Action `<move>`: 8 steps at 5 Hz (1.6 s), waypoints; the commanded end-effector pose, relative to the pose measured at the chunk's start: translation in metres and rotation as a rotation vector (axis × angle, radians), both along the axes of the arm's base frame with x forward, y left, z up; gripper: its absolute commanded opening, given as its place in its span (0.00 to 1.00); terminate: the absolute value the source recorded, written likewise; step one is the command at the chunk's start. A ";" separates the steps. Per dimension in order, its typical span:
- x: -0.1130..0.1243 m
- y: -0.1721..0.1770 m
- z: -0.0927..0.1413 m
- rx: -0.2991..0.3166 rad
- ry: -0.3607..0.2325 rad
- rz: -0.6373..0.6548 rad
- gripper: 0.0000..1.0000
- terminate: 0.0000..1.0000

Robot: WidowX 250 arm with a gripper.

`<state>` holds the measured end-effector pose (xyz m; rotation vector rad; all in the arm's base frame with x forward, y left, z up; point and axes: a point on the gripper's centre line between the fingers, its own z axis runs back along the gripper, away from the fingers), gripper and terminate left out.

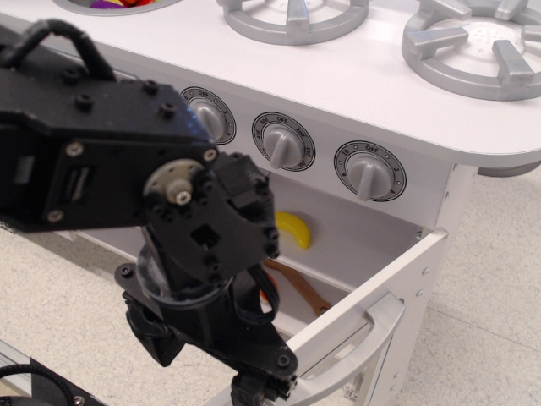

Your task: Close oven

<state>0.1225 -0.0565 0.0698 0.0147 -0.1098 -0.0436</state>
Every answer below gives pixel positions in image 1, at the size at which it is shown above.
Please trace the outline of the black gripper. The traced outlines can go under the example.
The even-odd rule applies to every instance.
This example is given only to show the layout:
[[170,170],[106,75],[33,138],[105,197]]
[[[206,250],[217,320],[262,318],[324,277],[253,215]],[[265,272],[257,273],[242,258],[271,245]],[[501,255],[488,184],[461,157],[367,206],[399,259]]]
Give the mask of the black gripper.
[[237,372],[233,406],[262,406],[289,399],[298,368],[272,324],[279,294],[270,294],[270,305],[260,303],[265,274],[257,265],[215,285],[174,291],[144,247],[138,260],[119,266],[114,277],[123,289],[127,323],[152,359],[167,367],[185,345],[193,345]]

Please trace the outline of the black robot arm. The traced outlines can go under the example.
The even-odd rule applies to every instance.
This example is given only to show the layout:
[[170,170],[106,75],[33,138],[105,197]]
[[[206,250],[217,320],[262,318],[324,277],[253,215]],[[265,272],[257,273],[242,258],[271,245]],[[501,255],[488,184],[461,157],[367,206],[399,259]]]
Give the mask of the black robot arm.
[[279,254],[268,178],[168,85],[121,80],[59,19],[1,31],[1,220],[24,233],[140,228],[115,273],[160,365],[191,344],[236,371],[232,402],[287,399],[298,361],[273,326]]

